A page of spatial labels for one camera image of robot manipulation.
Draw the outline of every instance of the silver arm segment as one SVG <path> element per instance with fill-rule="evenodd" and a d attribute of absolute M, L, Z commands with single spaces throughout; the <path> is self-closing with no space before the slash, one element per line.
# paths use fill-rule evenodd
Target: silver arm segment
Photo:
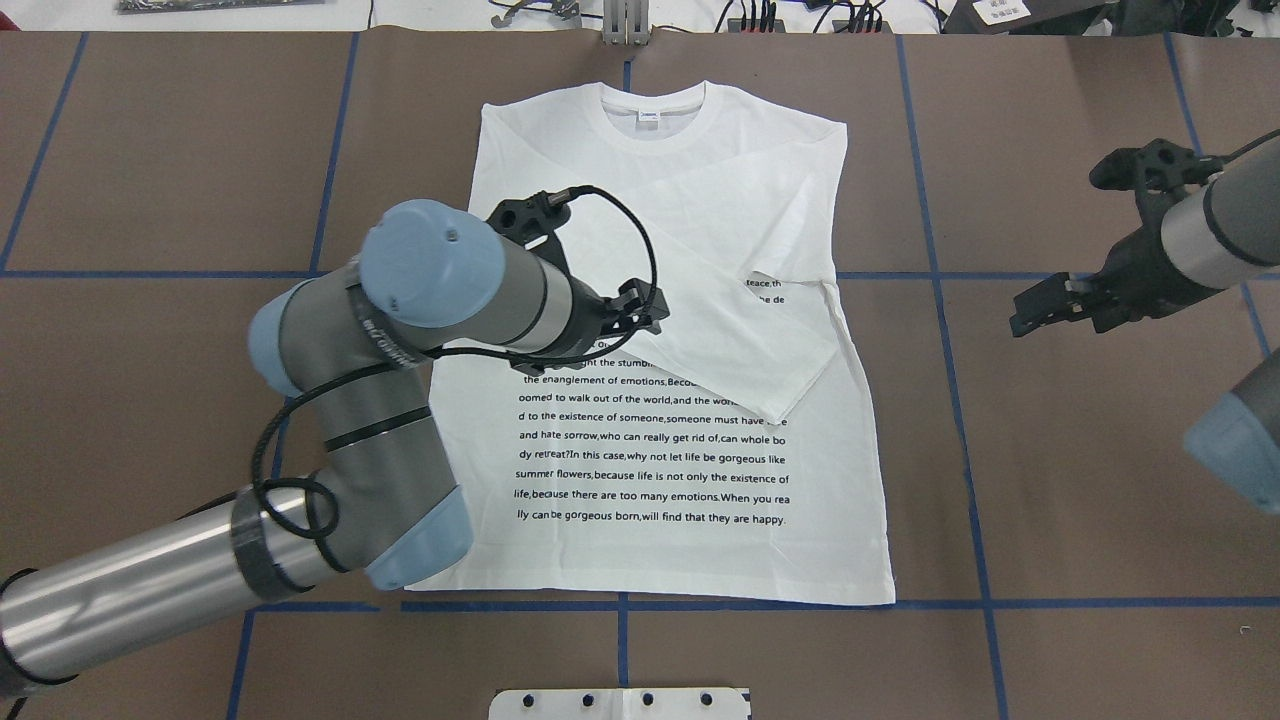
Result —
<path fill-rule="evenodd" d="M 389 210 L 362 256 L 255 319 L 255 365 L 278 389 L 297 395 L 457 338 L 561 356 L 600 334 L 596 305 L 604 301 L 589 288 L 439 204 Z M 410 297 L 419 286 L 431 292 Z M 467 299 L 471 306 L 462 306 Z M 442 305 L 451 322 L 433 323 L 428 315 Z M 232 502 L 12 578 L 0 594 L 0 697 L 46 691 L 113 657 L 285 600 L 339 569 L 366 568 L 389 589 L 456 562 L 470 547 L 470 525 L 426 400 L 421 377 L 406 368 L 315 401 L 329 438 L 329 466 L 316 479 L 339 512 L 321 542 L 285 532 L 246 488 Z M 269 497 L 302 528 L 329 521 L 334 510 L 293 488 Z"/>

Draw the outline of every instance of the wire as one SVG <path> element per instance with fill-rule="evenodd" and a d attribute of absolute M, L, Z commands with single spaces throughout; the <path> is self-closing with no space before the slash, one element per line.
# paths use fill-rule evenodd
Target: wire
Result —
<path fill-rule="evenodd" d="M 724 3 L 724 9 L 721 10 L 721 19 L 716 20 L 716 29 L 712 31 L 713 33 L 719 32 L 721 26 L 724 24 L 724 18 L 728 15 L 728 9 L 732 6 L 733 6 L 733 0 L 728 0 L 728 3 Z"/>
<path fill-rule="evenodd" d="M 831 14 L 831 12 L 832 12 L 832 10 L 835 10 L 835 9 L 836 9 L 836 8 L 838 8 L 838 6 L 847 6 L 847 8 L 852 8 L 852 6 L 854 6 L 854 4 L 852 4 L 852 3 L 850 3 L 849 0 L 837 0 L 836 3 L 832 3 L 831 5 L 827 5 L 827 9 L 826 9 L 826 10 L 823 10 L 823 12 L 822 12 L 822 15 L 819 15 L 819 17 L 818 17 L 818 24 L 813 26 L 813 32 L 814 32 L 814 33 L 817 33 L 817 32 L 818 32 L 819 29 L 822 29 L 822 23 L 823 23 L 823 20 L 826 20 L 826 19 L 827 19 L 827 15 L 829 15 L 829 14 Z"/>
<path fill-rule="evenodd" d="M 397 369 L 397 365 L 381 364 L 370 365 L 367 368 L 361 368 L 358 370 L 352 370 L 346 375 L 334 378 L 326 383 L 319 384 L 302 395 L 291 398 L 288 402 L 276 411 L 275 416 L 262 428 L 261 434 L 259 434 L 257 445 L 253 446 L 253 455 L 250 457 L 250 486 L 253 491 L 253 497 L 257 500 L 259 507 L 276 525 L 283 528 L 289 534 L 298 536 L 300 538 L 320 541 L 333 534 L 338 529 L 338 498 L 333 495 L 333 491 L 315 479 L 315 475 L 307 478 L 264 478 L 262 477 L 262 457 L 266 456 L 266 448 L 271 445 L 271 439 L 276 437 L 280 432 L 280 425 L 284 424 L 285 418 L 293 414 L 294 410 L 302 407 L 307 402 L 320 397 L 321 395 L 338 389 L 342 386 L 353 383 L 358 379 L 364 379 L 371 375 L 378 375 Z M 271 505 L 268 493 L 276 488 L 296 488 L 301 489 L 306 495 L 320 495 L 329 502 L 332 510 L 332 516 L 329 521 L 320 527 L 308 525 L 306 528 L 289 520 L 280 512 L 274 505 Z"/>
<path fill-rule="evenodd" d="M 535 0 L 535 1 L 538 1 L 538 3 L 550 3 L 550 0 Z M 516 6 L 516 5 L 508 5 L 506 3 L 499 3 L 498 0 L 489 0 L 489 4 L 490 5 L 497 5 L 499 8 L 506 8 L 508 10 Z M 556 10 L 552 10 L 550 8 L 532 8 L 532 6 L 527 6 L 526 5 L 526 6 L 521 8 L 521 10 L 532 10 L 535 13 L 548 13 L 548 14 L 552 14 L 552 15 L 556 14 Z M 591 18 L 591 19 L 595 19 L 595 20 L 603 20 L 604 19 L 604 15 L 595 15 L 595 14 L 591 14 L 591 13 L 579 13 L 579 14 L 581 17 L 584 17 L 584 18 Z"/>
<path fill-rule="evenodd" d="M 942 9 L 942 3 L 940 3 L 938 0 L 933 0 L 933 3 L 929 3 L 929 0 L 920 0 L 920 1 L 924 3 L 924 5 L 928 9 L 933 10 L 933 19 L 938 20 L 938 35 L 942 35 L 942 23 L 948 17 L 946 12 Z"/>
<path fill-rule="evenodd" d="M 9 715 L 5 715 L 5 720 L 18 720 L 18 714 L 22 712 L 22 708 L 26 707 L 26 705 L 27 698 L 24 697 L 19 697 L 13 701 L 13 707 L 9 708 Z"/>
<path fill-rule="evenodd" d="M 649 292 L 645 295 L 644 302 L 640 305 L 636 316 L 637 318 L 646 316 L 649 311 L 653 309 L 653 302 L 658 295 L 658 258 L 657 255 L 654 255 L 653 241 L 649 240 L 649 232 L 645 231 L 644 224 L 640 222 L 640 218 L 637 218 L 635 213 L 631 211 L 630 208 L 623 205 L 621 200 L 618 200 L 609 192 L 591 184 L 575 186 L 567 190 L 570 200 L 575 200 L 584 195 L 595 195 L 603 197 L 614 208 L 621 210 L 622 214 L 626 215 L 628 220 L 631 220 L 631 224 L 634 224 L 636 229 L 640 232 L 640 238 L 644 241 L 645 254 L 649 256 Z M 600 350 L 596 350 L 594 352 L 588 352 L 584 355 L 573 355 L 568 357 L 540 357 L 536 355 L 524 355 L 518 352 L 489 350 L 486 347 L 449 347 L 449 348 L 442 347 L 428 351 L 425 352 L 425 355 L 433 359 L 449 357 L 454 355 L 481 355 L 485 357 L 497 357 L 499 360 L 508 360 L 518 364 L 534 364 L 540 366 L 575 365 L 579 363 L 589 363 L 591 360 L 603 357 L 618 350 L 620 347 L 626 345 L 627 341 L 630 341 L 639 331 L 640 331 L 640 324 L 634 323 L 630 328 L 626 329 L 626 332 L 622 333 L 621 337 L 618 337 L 616 342 L 613 342 L 608 347 L 602 347 Z M 262 432 L 259 434 L 257 443 L 253 446 L 253 454 L 250 457 L 250 484 L 253 491 L 253 497 L 257 500 L 259 507 L 261 507 L 261 510 L 266 512 L 268 516 L 271 518 L 271 520 L 274 520 L 275 524 L 278 524 L 285 532 L 301 538 L 315 541 L 316 544 L 320 547 L 321 555 L 329 553 L 332 556 L 332 552 L 326 547 L 324 541 L 329 536 L 332 536 L 334 530 L 338 529 L 338 519 L 339 519 L 338 497 L 333 493 L 332 489 L 325 487 L 324 483 L 316 480 L 315 474 L 311 474 L 310 477 L 306 478 L 264 478 L 262 459 L 266 457 L 266 448 L 271 445 L 271 441 L 279 436 L 280 427 L 284 424 L 284 420 L 288 419 L 288 416 L 292 415 L 293 411 L 297 410 L 298 407 L 302 407 L 307 402 L 311 402 L 312 400 L 320 397 L 321 395 L 325 395 L 326 392 L 332 392 L 343 386 L 351 384 L 356 380 L 398 369 L 399 369 L 398 365 L 392 365 L 388 363 L 380 365 L 369 365 L 358 370 L 352 370 L 326 383 L 319 384 L 303 392 L 302 395 L 291 398 L 284 404 L 283 407 L 280 407 L 279 411 L 276 411 L 275 416 L 273 416 L 271 420 L 268 421 L 266 427 L 262 428 Z M 305 493 L 308 501 L 307 527 L 303 528 L 302 525 L 298 525 L 297 523 L 289 520 L 283 512 L 280 512 L 274 505 L 271 505 L 268 493 L 276 488 L 296 488 L 301 489 Z M 324 497 L 325 501 L 328 501 L 329 503 L 329 509 L 332 511 L 330 518 L 329 521 L 323 525 L 316 525 L 316 515 L 310 510 L 310 497 L 312 495 L 319 495 Z M 206 505 L 207 506 L 196 509 L 195 511 L 192 511 L 192 514 L 198 512 L 201 510 L 207 510 L 209 507 L 216 507 L 218 501 L 212 501 L 211 503 Z"/>
<path fill-rule="evenodd" d="M 737 4 L 739 4 L 740 8 L 742 8 L 742 20 L 741 20 L 741 24 L 739 26 L 739 29 L 740 31 L 745 31 L 746 29 L 746 0 L 737 0 Z M 716 20 L 716 29 L 712 31 L 713 33 L 719 32 L 719 28 L 721 28 L 721 26 L 724 24 L 724 18 L 728 15 L 728 10 L 732 6 L 733 6 L 733 0 L 728 0 L 728 3 L 724 3 L 724 9 L 721 10 L 721 19 Z"/>
<path fill-rule="evenodd" d="M 595 187 L 594 184 L 580 184 L 576 187 L 571 187 L 568 188 L 568 193 L 570 193 L 570 200 L 575 200 L 584 195 L 595 195 L 603 197 L 604 200 L 609 201 L 609 204 L 612 204 L 614 208 L 621 210 L 622 214 L 626 215 L 628 220 L 631 220 L 631 224 L 634 224 L 636 229 L 640 232 L 640 240 L 644 241 L 645 254 L 648 254 L 649 256 L 649 293 L 645 296 L 644 304 L 640 306 L 637 315 L 639 316 L 648 315 L 649 310 L 653 309 L 654 297 L 658 295 L 658 258 L 654 255 L 653 241 L 649 240 L 649 232 L 644 229 L 644 224 L 640 222 L 640 218 L 636 218 L 635 213 L 632 213 L 631 209 L 623 205 L 621 200 L 618 200 L 609 192 Z M 518 364 L 532 364 L 543 366 L 576 365 L 579 363 L 589 363 L 598 357 L 604 357 L 605 355 L 613 352 L 614 350 L 618 350 L 620 347 L 626 345 L 626 342 L 631 340 L 631 337 L 635 336 L 636 332 L 639 332 L 639 329 L 640 325 L 634 324 L 630 328 L 627 328 L 627 331 L 613 345 L 608 347 L 602 347 L 600 350 L 596 350 L 594 352 L 588 352 L 585 355 L 573 355 L 570 357 L 541 357 L 538 355 L 524 355 L 518 352 L 507 352 L 503 350 L 489 350 L 486 347 L 438 348 L 426 352 L 426 355 L 430 357 L 449 357 L 454 355 L 483 355 L 485 357 L 497 357 L 499 360 L 508 360 Z"/>
<path fill-rule="evenodd" d="M 1222 158 L 1222 161 L 1224 163 L 1230 163 L 1231 160 L 1238 159 L 1240 155 L 1244 155 L 1245 152 L 1248 152 L 1249 150 L 1253 150 L 1254 147 L 1262 145 L 1263 142 L 1267 142 L 1268 140 L 1275 140 L 1277 137 L 1280 137 L 1280 128 L 1276 128 L 1276 129 L 1274 129 L 1274 131 L 1263 135 L 1262 137 L 1260 137 L 1260 138 L 1249 142 L 1248 145 L 1245 145 L 1244 147 L 1236 150 L 1235 152 L 1231 152 L 1230 155 L 1225 155 Z"/>
<path fill-rule="evenodd" d="M 191 518 L 192 515 L 198 515 L 198 514 L 204 512 L 205 510 L 212 510 L 214 507 L 218 507 L 219 505 L 227 505 L 228 502 L 230 502 L 233 500 L 236 500 L 236 493 L 234 492 L 229 492 L 227 495 L 223 495 L 223 496 L 215 497 L 214 500 L 210 500 L 209 502 L 201 505 L 200 507 L 195 507 L 192 510 L 188 510 L 188 511 L 183 512 L 178 519 L 182 520 L 182 519 L 186 519 L 186 518 Z"/>

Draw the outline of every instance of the blue tape line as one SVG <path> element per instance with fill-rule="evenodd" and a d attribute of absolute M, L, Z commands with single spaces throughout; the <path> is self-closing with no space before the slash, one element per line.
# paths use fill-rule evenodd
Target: blue tape line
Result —
<path fill-rule="evenodd" d="M 253 610 L 244 611 L 241 625 L 241 646 L 236 652 L 236 673 L 232 675 L 230 697 L 227 700 L 227 720 L 236 720 L 239 712 L 239 694 L 244 687 L 244 666 L 248 665 L 248 646 L 253 639 Z"/>
<path fill-rule="evenodd" d="M 1174 73 L 1174 90 L 1178 91 L 1178 105 L 1183 109 L 1183 122 L 1187 123 L 1187 133 L 1192 138 L 1192 150 L 1197 155 L 1203 155 L 1199 145 L 1199 135 L 1196 133 L 1196 123 L 1192 122 L 1192 108 L 1187 102 L 1187 91 L 1183 88 L 1183 73 L 1178 69 L 1178 53 L 1174 51 L 1174 36 L 1165 32 L 1165 55 L 1169 56 L 1169 69 Z"/>
<path fill-rule="evenodd" d="M 324 195 L 320 196 L 320 217 L 316 219 L 316 237 L 311 245 L 311 272 L 320 266 L 320 249 L 324 247 L 324 228 L 329 222 L 329 199 L 333 196 L 333 178 L 338 172 L 338 152 L 342 150 L 342 128 L 347 123 L 347 101 L 351 99 L 351 78 L 356 73 L 356 50 L 360 47 L 360 33 L 351 33 L 351 50 L 347 51 L 347 74 L 342 81 L 342 99 L 338 100 L 338 122 L 333 128 L 333 146 L 329 149 L 329 169 L 324 177 Z"/>
<path fill-rule="evenodd" d="M 1076 597 L 992 600 L 996 610 L 1089 610 L 1160 607 L 1280 607 L 1280 597 Z"/>
<path fill-rule="evenodd" d="M 0 250 L 0 270 L 4 270 L 5 265 L 9 264 L 9 255 L 13 252 L 14 243 L 18 242 L 18 229 L 22 228 L 22 218 L 27 214 L 27 204 L 31 201 L 32 191 L 36 190 L 36 178 L 40 176 L 41 165 L 45 164 L 45 155 L 49 152 L 49 145 L 54 140 L 58 119 L 63 115 L 63 106 L 67 105 L 67 96 L 72 91 L 72 81 L 76 78 L 76 70 L 79 69 L 79 61 L 84 56 L 84 45 L 87 42 L 88 33 L 82 32 L 79 42 L 76 45 L 76 54 L 72 55 L 72 65 L 67 68 L 63 90 L 58 94 L 58 102 L 54 104 L 54 113 L 49 117 L 49 124 L 45 126 L 45 137 L 41 138 L 40 150 L 36 151 L 36 160 L 31 164 L 27 186 L 22 188 L 22 199 L 18 200 L 18 209 L 13 214 L 13 224 L 9 225 L 9 237 L 5 238 L 4 250 Z"/>
<path fill-rule="evenodd" d="M 307 279 L 307 270 L 0 270 L 22 279 Z"/>
<path fill-rule="evenodd" d="M 841 281 L 1019 281 L 1039 282 L 1052 273 L 1015 273 L 1015 272 L 919 272 L 919 270 L 854 270 L 836 273 L 836 279 Z"/>
<path fill-rule="evenodd" d="M 627 603 L 636 612 L 883 612 L 893 610 L 980 610 L 980 600 L 901 600 L 893 605 L 815 605 L 772 600 L 639 600 Z"/>
<path fill-rule="evenodd" d="M 1174 36 L 1169 32 L 1165 33 L 1165 55 L 1169 58 L 1169 72 L 1174 76 L 1174 90 L 1178 91 L 1178 105 L 1183 110 L 1183 123 L 1187 124 L 1187 135 L 1192 138 L 1192 149 L 1196 150 L 1197 155 L 1203 155 L 1204 151 L 1201 149 L 1199 133 L 1196 132 L 1196 119 L 1192 117 L 1192 106 L 1187 101 L 1187 88 L 1183 87 L 1183 72 L 1178 67 L 1178 51 L 1174 49 Z M 1240 283 L 1240 293 L 1244 296 L 1244 306 L 1249 313 L 1249 322 L 1253 324 L 1253 336 L 1258 340 L 1258 348 L 1262 350 L 1262 357 L 1266 359 L 1271 355 L 1271 343 L 1267 342 L 1267 333 L 1262 328 L 1262 319 L 1258 316 L 1258 306 L 1253 301 L 1253 293 L 1249 292 L 1247 283 Z"/>
<path fill-rule="evenodd" d="M 1262 359 L 1271 356 L 1271 343 L 1267 341 L 1267 332 L 1262 328 L 1262 318 L 1258 316 L 1258 305 L 1253 301 L 1253 292 L 1249 283 L 1240 283 L 1240 295 L 1244 296 L 1244 307 L 1249 311 L 1249 322 L 1253 324 L 1253 337 L 1258 338 L 1258 347 L 1262 348 Z"/>
<path fill-rule="evenodd" d="M 616 612 L 617 601 L 603 600 L 513 600 L 402 602 L 401 612 Z"/>
<path fill-rule="evenodd" d="M 284 404 L 288 405 L 289 400 L 284 398 Z M 271 477 L 279 478 L 280 469 L 284 466 L 284 436 L 289 432 L 289 418 L 280 421 L 280 429 L 275 433 L 275 456 L 271 459 Z"/>
<path fill-rule="evenodd" d="M 375 605 L 367 602 L 340 602 L 340 601 L 285 601 L 271 605 L 262 605 L 255 612 L 381 612 Z"/>
<path fill-rule="evenodd" d="M 627 610 L 630 597 L 627 593 L 618 593 L 618 687 L 631 687 L 631 651 L 627 647 Z"/>
<path fill-rule="evenodd" d="M 902 36 L 895 35 L 897 45 L 897 64 L 902 78 L 902 102 L 906 108 L 906 129 L 911 140 L 911 163 L 915 167 L 915 187 L 920 200 L 920 222 L 924 229 L 924 246 L 929 255 L 929 272 L 933 273 L 933 302 L 937 306 L 938 332 L 942 338 L 942 359 L 947 369 L 947 384 L 951 389 L 951 414 L 956 433 L 960 437 L 960 454 L 964 461 L 964 482 L 969 493 L 969 532 L 973 539 L 973 555 L 978 565 L 978 588 L 984 603 L 991 601 L 991 582 L 987 575 L 987 553 L 982 542 L 982 520 L 978 516 L 978 493 L 973 484 L 973 465 L 969 460 L 969 438 L 965 433 L 964 410 L 960 406 L 960 386 L 956 379 L 955 355 L 951 350 L 951 329 L 947 325 L 946 300 L 942 296 L 942 277 L 938 268 L 937 247 L 933 242 L 933 220 L 929 214 L 929 199 L 924 183 L 924 163 L 920 159 L 920 140 L 915 126 L 915 108 L 911 104 L 911 81 L 906 64 L 906 46 Z M 1009 701 L 1005 694 L 1005 671 L 1000 660 L 1000 638 L 996 633 L 996 614 L 991 606 L 983 607 L 983 620 L 987 628 L 987 650 L 991 656 L 991 678 L 996 693 L 996 708 L 1001 720 L 1009 719 Z"/>

